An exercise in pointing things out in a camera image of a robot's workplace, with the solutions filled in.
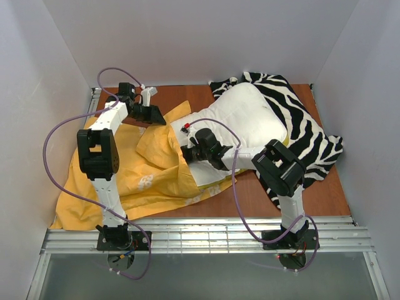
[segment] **glass panel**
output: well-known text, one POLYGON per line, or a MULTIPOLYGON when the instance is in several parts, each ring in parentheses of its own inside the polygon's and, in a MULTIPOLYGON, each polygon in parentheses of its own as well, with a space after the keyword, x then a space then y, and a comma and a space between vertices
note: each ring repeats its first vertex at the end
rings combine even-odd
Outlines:
POLYGON ((299 274, 250 262, 280 266, 274 254, 157 254, 131 281, 97 265, 106 254, 52 254, 40 299, 377 299, 362 253, 318 253, 299 274))

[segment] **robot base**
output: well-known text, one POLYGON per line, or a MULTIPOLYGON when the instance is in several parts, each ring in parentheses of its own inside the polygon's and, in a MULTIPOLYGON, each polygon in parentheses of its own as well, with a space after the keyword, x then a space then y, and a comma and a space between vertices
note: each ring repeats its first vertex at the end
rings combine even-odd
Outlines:
MULTIPOLYGON (((262 231, 261 238, 264 240, 272 240, 276 239, 280 236, 284 231, 281 230, 272 230, 272 231, 262 231)), ((315 229, 308 229, 304 232, 304 234, 296 239, 290 233, 274 244, 263 244, 262 248, 264 250, 287 250, 287 249, 304 249, 306 247, 307 250, 313 250, 315 248, 319 249, 319 244, 316 241, 316 231, 315 229)))
MULTIPOLYGON (((151 231, 146 231, 149 236, 151 242, 151 231)), ((149 251, 149 244, 144 234, 140 231, 129 231, 129 234, 132 237, 132 243, 125 249, 121 249, 116 247, 113 243, 107 242, 104 238, 104 234, 102 232, 99 233, 99 239, 97 240, 97 250, 98 251, 130 251, 133 249, 135 245, 135 251, 149 251)))

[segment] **aluminum frame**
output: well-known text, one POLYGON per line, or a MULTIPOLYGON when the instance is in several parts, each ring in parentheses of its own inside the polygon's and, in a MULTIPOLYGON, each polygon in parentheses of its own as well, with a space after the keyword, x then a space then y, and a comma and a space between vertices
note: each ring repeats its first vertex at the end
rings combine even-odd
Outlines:
MULTIPOLYGON (((251 229, 261 235, 262 230, 279 229, 281 219, 249 218, 251 229)), ((374 246, 366 227, 354 226, 351 217, 316 217, 320 252, 368 252, 374 246)), ((152 231, 152 253, 277 253, 263 250, 247 232, 239 218, 170 219, 144 218, 137 222, 144 230, 152 231)), ((49 254, 103 253, 96 250, 97 231, 49 230, 42 247, 49 254)), ((280 250, 280 253, 291 250, 280 250)))

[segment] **white wall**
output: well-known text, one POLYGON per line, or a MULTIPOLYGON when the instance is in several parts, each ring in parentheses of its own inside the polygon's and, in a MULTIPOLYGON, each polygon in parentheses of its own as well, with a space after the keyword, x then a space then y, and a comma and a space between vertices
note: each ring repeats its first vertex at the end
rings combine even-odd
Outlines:
POLYGON ((206 84, 243 70, 313 83, 357 1, 44 0, 90 86, 108 66, 146 84, 206 84))
POLYGON ((400 299, 400 2, 361 0, 315 84, 351 211, 367 225, 392 299, 400 299))
MULTIPOLYGON (((0 299, 25 299, 59 191, 46 177, 47 132, 87 109, 90 89, 41 0, 0 1, 0 299)), ((63 182, 81 124, 51 140, 63 182)))

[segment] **mounting plate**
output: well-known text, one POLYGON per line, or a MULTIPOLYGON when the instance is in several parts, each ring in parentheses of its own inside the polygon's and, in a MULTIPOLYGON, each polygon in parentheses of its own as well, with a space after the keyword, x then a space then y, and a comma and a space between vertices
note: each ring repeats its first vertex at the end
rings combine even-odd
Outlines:
MULTIPOLYGON (((132 236, 132 241, 135 242, 134 244, 137 245, 135 251, 149 251, 149 244, 144 237, 144 234, 140 231, 130 231, 132 236)), ((151 231, 146 231, 147 235, 149 236, 151 242, 151 231)), ((119 249, 115 245, 110 242, 106 242, 104 235, 100 232, 99 238, 97 239, 97 250, 98 251, 129 251, 132 250, 133 246, 130 245, 126 249, 119 249)))
MULTIPOLYGON (((272 239, 276 239, 283 232, 281 230, 271 230, 271 231, 261 231, 261 238, 267 241, 272 239)), ((303 249, 304 243, 306 243, 307 250, 313 250, 317 247, 319 249, 319 244, 316 241, 316 232, 315 229, 308 229, 304 236, 298 242, 290 242, 286 237, 281 239, 279 242, 275 242, 274 244, 263 244, 262 248, 264 250, 286 250, 286 249, 303 249)))

